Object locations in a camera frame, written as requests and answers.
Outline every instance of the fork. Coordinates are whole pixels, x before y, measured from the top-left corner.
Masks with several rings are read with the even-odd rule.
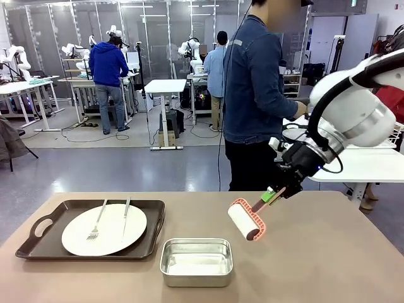
[[[104,200],[104,203],[102,204],[102,208],[100,210],[100,214],[98,215],[97,221],[95,222],[94,229],[88,235],[87,240],[95,240],[98,237],[99,232],[98,232],[97,226],[98,226],[98,223],[99,223],[99,221],[101,219],[102,213],[104,212],[104,209],[105,209],[105,206],[107,204],[107,201],[108,201],[108,199]]]

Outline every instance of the blue jacket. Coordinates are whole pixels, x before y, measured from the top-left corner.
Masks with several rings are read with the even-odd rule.
[[[215,50],[208,53],[203,69],[208,75],[208,91],[210,95],[223,97],[223,58],[226,54],[225,46],[218,46]]]
[[[279,137],[283,118],[296,114],[296,102],[283,96],[281,60],[279,38],[249,15],[227,46],[224,60],[227,141],[249,144]]]
[[[121,50],[107,42],[94,45],[88,64],[95,84],[120,87],[119,77],[126,77],[129,71]]]

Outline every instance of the beige tabletop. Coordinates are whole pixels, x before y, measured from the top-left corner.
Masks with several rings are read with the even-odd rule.
[[[144,262],[45,262],[15,257],[32,224],[67,199],[126,199],[128,193],[55,194],[0,249],[1,302],[349,303],[404,302],[404,258],[347,198],[303,192],[261,217],[267,233],[247,242],[227,216],[229,204],[259,193],[133,193],[161,199],[165,225]],[[168,288],[159,270],[172,237],[227,239],[234,276],[227,288]]]

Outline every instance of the adhesive roll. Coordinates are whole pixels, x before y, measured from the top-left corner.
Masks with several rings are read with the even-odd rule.
[[[244,238],[248,241],[254,240],[254,236],[259,233],[259,227],[255,224],[244,207],[240,204],[232,205],[227,213]]]

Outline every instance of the tray handle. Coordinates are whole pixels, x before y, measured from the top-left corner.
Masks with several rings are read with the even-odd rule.
[[[42,238],[42,237],[46,234],[47,229],[48,229],[50,226],[52,226],[53,223],[55,222],[55,215],[56,215],[56,212],[57,212],[57,211],[58,211],[58,208],[56,208],[52,213],[50,213],[50,214],[48,214],[48,215],[46,215],[46,216],[43,216],[42,218],[39,218],[39,219],[32,225],[31,230],[30,230],[30,236],[29,236],[29,238],[32,238],[32,237]],[[41,223],[42,223],[43,221],[45,221],[46,219],[52,220],[52,224],[50,224],[48,227],[46,227],[46,228],[44,229],[44,232],[42,233],[42,235],[41,235],[40,237],[38,237],[37,235],[35,235],[35,231],[36,231],[36,229],[38,228],[39,224],[41,224]]]
[[[164,216],[158,218],[158,220],[157,220],[156,229],[154,231],[154,237],[156,239],[157,239],[158,235],[160,234],[160,232],[162,231],[163,223],[164,223]]]

